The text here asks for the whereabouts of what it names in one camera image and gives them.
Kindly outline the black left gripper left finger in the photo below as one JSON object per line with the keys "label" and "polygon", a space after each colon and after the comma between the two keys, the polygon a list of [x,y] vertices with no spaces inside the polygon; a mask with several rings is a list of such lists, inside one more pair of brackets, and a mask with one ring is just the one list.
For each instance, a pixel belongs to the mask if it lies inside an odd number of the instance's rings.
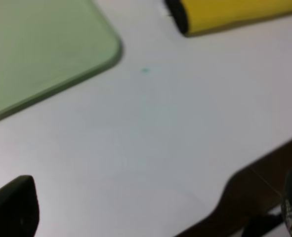
{"label": "black left gripper left finger", "polygon": [[32,176],[18,176],[0,188],[0,237],[33,237],[39,220],[39,203]]}

